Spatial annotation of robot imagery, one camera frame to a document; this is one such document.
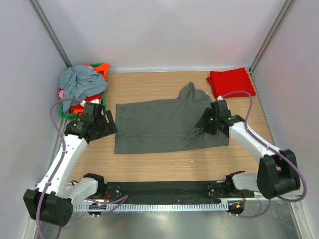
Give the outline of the dark grey t shirt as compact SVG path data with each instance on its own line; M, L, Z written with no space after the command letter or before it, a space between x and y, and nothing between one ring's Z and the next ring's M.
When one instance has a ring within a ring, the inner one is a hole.
M184 86L176 99L154 100L116 106L116 154L187 151L227 146L223 133L211 135L196 127L212 102L195 87Z

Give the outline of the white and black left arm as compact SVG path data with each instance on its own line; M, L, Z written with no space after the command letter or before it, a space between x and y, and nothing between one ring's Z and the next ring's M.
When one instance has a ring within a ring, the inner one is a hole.
M111 111L103 104L88 102L80 118L70 121L59 134L61 147L36 188L28 189L23 200L30 217L63 227L69 222L73 208L87 198L101 199L106 193L104 177L88 173L68 188L68 179L84 150L92 141L117 133Z

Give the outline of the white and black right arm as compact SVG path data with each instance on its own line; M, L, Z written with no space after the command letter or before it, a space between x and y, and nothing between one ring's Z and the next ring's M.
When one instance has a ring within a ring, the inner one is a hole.
M202 132L210 135L222 133L242 145L257 161L257 173L245 171L229 175L230 182L224 185L230 197L242 190L256 191L272 199L300 189L296 156L291 150L281 150L256 134L247 119L232 115L225 100L217 100L206 108L196 124Z

